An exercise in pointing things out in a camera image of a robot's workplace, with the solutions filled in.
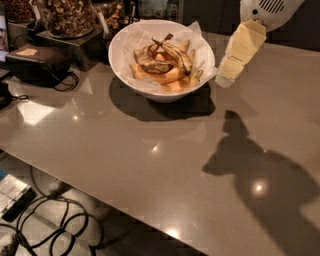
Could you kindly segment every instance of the white object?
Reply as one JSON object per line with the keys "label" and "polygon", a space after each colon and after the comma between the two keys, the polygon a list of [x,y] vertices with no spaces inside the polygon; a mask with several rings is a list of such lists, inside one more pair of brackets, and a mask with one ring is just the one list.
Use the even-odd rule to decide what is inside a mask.
{"label": "white object", "polygon": [[266,27],[254,20],[242,22],[231,36],[221,60],[216,83],[230,87],[266,40]]}
{"label": "white object", "polygon": [[[186,27],[167,20],[142,20],[129,25],[118,32],[111,41],[109,62],[112,70],[122,82],[127,84],[135,92],[156,102],[173,102],[190,94],[216,75],[215,57],[212,49],[201,36],[200,28],[200,33],[197,33],[191,29],[192,26],[197,27],[198,24],[192,24],[190,27]],[[150,44],[152,36],[155,38],[164,38],[168,33],[174,35],[173,39],[170,40],[170,42],[174,44],[181,44],[186,39],[191,40],[190,49],[196,50],[193,64],[195,67],[204,71],[200,82],[196,86],[184,91],[168,92],[158,83],[150,81],[150,79],[136,80],[133,78],[130,69],[130,64],[134,63],[134,49],[141,48],[144,44]]]}
{"label": "white object", "polygon": [[230,87],[262,47],[266,33],[284,25],[304,0],[241,0],[241,24],[231,36],[216,83]]}
{"label": "white object", "polygon": [[281,27],[304,0],[241,0],[241,21],[260,20],[267,32]]}

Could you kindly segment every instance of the electrical cord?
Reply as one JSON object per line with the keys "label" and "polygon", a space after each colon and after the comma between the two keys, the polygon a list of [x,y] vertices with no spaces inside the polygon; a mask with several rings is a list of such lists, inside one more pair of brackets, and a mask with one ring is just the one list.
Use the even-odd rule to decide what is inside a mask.
{"label": "electrical cord", "polygon": [[[69,199],[69,198],[65,198],[63,196],[58,196],[58,197],[54,197],[51,195],[47,195],[45,194],[37,185],[37,183],[35,182],[35,178],[33,175],[33,168],[31,165],[29,165],[29,170],[30,170],[30,175],[31,175],[31,180],[33,182],[33,185],[35,187],[35,189],[37,190],[37,192],[41,195],[40,197],[34,199],[32,202],[30,202],[27,207],[20,213],[20,215],[18,216],[17,219],[17,223],[15,226],[9,225],[9,224],[4,224],[4,223],[0,223],[0,226],[2,227],[6,227],[8,229],[12,229],[16,236],[17,236],[17,240],[19,245],[21,245],[22,247],[24,247],[28,253],[32,256],[38,256],[37,253],[34,251],[36,248],[39,248],[40,246],[44,245],[45,243],[49,242],[50,240],[50,244],[49,244],[49,255],[53,256],[53,250],[55,247],[56,242],[58,241],[59,237],[62,236],[65,233],[68,233],[70,235],[70,242],[69,245],[67,246],[65,252],[63,252],[61,254],[61,256],[67,256],[69,255],[69,253],[72,251],[76,239],[78,237],[80,237],[87,229],[88,225],[89,225],[89,218],[93,219],[94,221],[97,222],[97,226],[99,228],[99,233],[100,233],[100,239],[97,242],[96,245],[88,245],[89,251],[91,253],[92,256],[96,256],[96,251],[97,250],[101,250],[101,249],[105,249],[113,244],[115,244],[116,242],[120,241],[121,239],[123,239],[124,237],[126,237],[127,235],[130,234],[130,232],[136,227],[133,226],[132,228],[130,228],[128,231],[124,232],[122,235],[111,239],[109,241],[105,241],[104,242],[104,229],[101,225],[99,225],[98,220],[91,214],[89,214],[86,209],[83,207],[82,204],[80,204],[79,202]],[[25,225],[27,224],[28,219],[33,216],[34,214],[36,214],[36,210],[43,205],[44,203],[48,202],[49,200],[54,200],[57,202],[61,202],[61,203],[65,203],[66,207],[65,207],[65,211],[64,214],[61,218],[60,224],[58,226],[58,228],[53,231],[51,234],[49,234],[48,236],[46,236],[42,241],[36,243],[36,244],[30,244],[27,237],[24,235],[23,230]],[[78,206],[82,212],[81,213],[77,213],[74,214],[70,217],[67,218],[69,210],[70,210],[70,205],[76,205]],[[71,234],[70,232],[67,232],[66,229],[68,227],[68,225],[71,225],[71,222],[75,219],[75,218],[79,218],[79,217],[84,217],[84,223],[82,224],[80,230],[78,230],[76,233]]]}

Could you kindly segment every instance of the jar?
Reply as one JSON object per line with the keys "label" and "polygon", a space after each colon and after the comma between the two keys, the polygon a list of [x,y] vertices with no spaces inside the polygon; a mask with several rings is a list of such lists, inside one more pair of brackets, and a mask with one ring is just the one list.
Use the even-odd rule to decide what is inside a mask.
{"label": "jar", "polygon": [[125,18],[125,8],[123,0],[95,1],[93,3],[97,15],[101,13],[111,31],[121,29],[121,20]]}
{"label": "jar", "polygon": [[26,23],[36,19],[29,0],[1,0],[0,4],[5,6],[10,22]]}
{"label": "jar", "polygon": [[95,29],[90,0],[37,0],[44,26],[51,37],[72,39]]}
{"label": "jar", "polygon": [[153,18],[154,0],[138,0],[139,18]]}

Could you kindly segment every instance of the floor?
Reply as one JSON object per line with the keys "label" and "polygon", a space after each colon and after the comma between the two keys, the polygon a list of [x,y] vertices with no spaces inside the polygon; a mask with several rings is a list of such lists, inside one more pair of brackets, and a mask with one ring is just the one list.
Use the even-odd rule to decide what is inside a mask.
{"label": "floor", "polygon": [[[21,231],[35,255],[204,255],[74,188],[59,199],[43,197],[55,178],[4,152],[0,152],[0,168],[37,193],[33,203],[13,222],[0,219],[0,223]],[[1,226],[0,238],[8,232],[14,231]],[[20,244],[16,256],[25,255],[31,253]]]}

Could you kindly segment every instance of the white bowl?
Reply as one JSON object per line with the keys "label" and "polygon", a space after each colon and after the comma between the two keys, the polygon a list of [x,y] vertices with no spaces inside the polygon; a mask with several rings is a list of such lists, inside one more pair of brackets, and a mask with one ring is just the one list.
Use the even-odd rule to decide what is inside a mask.
{"label": "white bowl", "polygon": [[[142,82],[141,80],[134,79],[129,68],[130,64],[134,62],[133,53],[132,50],[130,50],[130,54],[128,54],[128,45],[129,48],[131,47],[133,49],[141,48],[144,46],[141,45],[144,41],[139,41],[142,36],[136,35],[136,31],[141,31],[141,34],[146,33],[147,35],[153,36],[157,39],[162,39],[168,33],[171,33],[174,35],[174,37],[172,40],[170,40],[170,42],[174,42],[175,39],[183,42],[186,37],[190,38],[190,49],[194,48],[196,50],[194,64],[196,64],[199,69],[204,70],[204,74],[200,78],[200,82],[194,87],[191,87],[187,90],[169,92],[165,91],[159,84],[158,86],[154,86],[153,84],[147,84],[146,82]],[[118,32],[112,39],[108,56],[110,66],[114,73],[119,77],[119,79],[138,94],[161,103],[176,101],[199,89],[216,74],[214,54],[209,44],[202,38],[201,31],[200,33],[199,31],[195,32],[194,29],[191,29],[191,26],[186,27],[179,23],[167,20],[143,20],[133,23]],[[132,39],[135,36],[137,37],[137,40],[130,40],[130,43],[128,43],[129,39]]]}

